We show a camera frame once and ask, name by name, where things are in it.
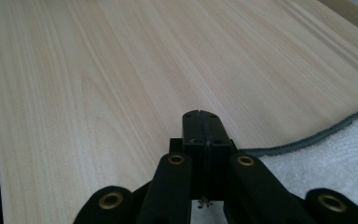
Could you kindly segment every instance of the wooden board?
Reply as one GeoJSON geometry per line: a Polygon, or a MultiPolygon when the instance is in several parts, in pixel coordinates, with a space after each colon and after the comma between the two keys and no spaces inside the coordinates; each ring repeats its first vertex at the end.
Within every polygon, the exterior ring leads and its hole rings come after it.
{"type": "Polygon", "coordinates": [[[6,223],[139,188],[194,109],[238,147],[327,128],[358,110],[358,28],[316,0],[0,0],[6,223]]]}

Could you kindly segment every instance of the light wood grain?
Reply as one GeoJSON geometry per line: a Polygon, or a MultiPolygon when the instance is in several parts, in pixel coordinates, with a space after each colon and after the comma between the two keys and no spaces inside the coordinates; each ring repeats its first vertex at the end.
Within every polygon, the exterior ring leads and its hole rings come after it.
{"type": "Polygon", "coordinates": [[[6,223],[139,188],[193,109],[238,147],[327,128],[358,110],[358,28],[310,0],[0,0],[6,223]]]}

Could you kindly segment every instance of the black plastic jaw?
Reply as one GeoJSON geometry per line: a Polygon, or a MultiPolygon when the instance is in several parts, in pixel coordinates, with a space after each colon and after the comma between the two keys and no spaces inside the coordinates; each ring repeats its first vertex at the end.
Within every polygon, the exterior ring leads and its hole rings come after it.
{"type": "Polygon", "coordinates": [[[183,115],[183,136],[173,138],[153,180],[133,193],[98,190],[75,224],[190,223],[191,200],[224,201],[228,223],[358,223],[358,206],[330,189],[306,200],[288,192],[258,158],[238,152],[220,118],[194,110],[183,115]]]}

